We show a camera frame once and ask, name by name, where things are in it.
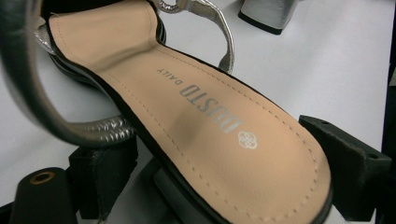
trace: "black leather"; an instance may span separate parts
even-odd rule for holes
[[[41,1],[0,0],[0,54],[7,86],[21,111],[58,138],[79,146],[109,146],[132,137],[132,128],[120,116],[69,123],[53,107],[35,68],[34,28],[40,8]]]

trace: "screw hole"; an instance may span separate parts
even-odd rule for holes
[[[37,175],[34,175],[30,179],[30,183],[34,185],[39,185],[50,181],[53,177],[55,177],[55,173],[51,171],[46,171]]]

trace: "black sole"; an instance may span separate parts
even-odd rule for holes
[[[242,13],[242,11],[239,11],[238,17],[239,17],[241,20],[243,20],[243,21],[249,23],[250,25],[253,25],[253,26],[255,26],[255,27],[259,28],[259,29],[262,29],[262,30],[264,30],[264,31],[266,31],[266,32],[268,32],[268,33],[271,33],[271,34],[273,34],[273,35],[280,35],[280,34],[282,34],[283,29],[276,29],[276,28],[274,28],[274,27],[267,26],[267,25],[262,24],[262,23],[260,23],[260,22],[258,22],[258,21],[255,21],[255,20],[251,19],[249,16],[245,15],[244,13]]]

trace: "sandal strap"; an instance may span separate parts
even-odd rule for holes
[[[163,0],[151,1],[158,9],[167,13],[178,13],[186,10],[197,16],[213,21],[223,32],[225,39],[227,40],[227,52],[220,60],[219,69],[228,74],[232,73],[234,59],[233,37],[231,35],[230,28],[218,7],[207,0],[177,0],[177,4],[173,6],[168,5]]]
[[[134,135],[121,116],[73,123],[62,118],[50,102],[35,66],[34,29],[41,1],[0,1],[0,52],[7,87],[21,111],[34,123],[66,142],[105,147]]]
[[[55,51],[52,48],[52,45],[50,43],[50,35],[49,31],[47,30],[46,26],[46,20],[44,20],[42,17],[37,17],[37,21],[35,22],[35,42],[40,45],[42,49],[44,49],[46,52],[55,55]]]

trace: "black sandal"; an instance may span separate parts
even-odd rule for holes
[[[206,0],[157,6],[217,13]],[[324,221],[331,173],[320,145],[289,114],[223,71],[231,70],[230,52],[219,69],[164,46],[161,20],[145,0],[53,14],[53,60],[100,87],[123,115],[69,123],[50,104],[32,63],[39,7],[2,1],[0,46],[11,91],[43,127],[88,147],[116,144],[134,130],[211,222]]]

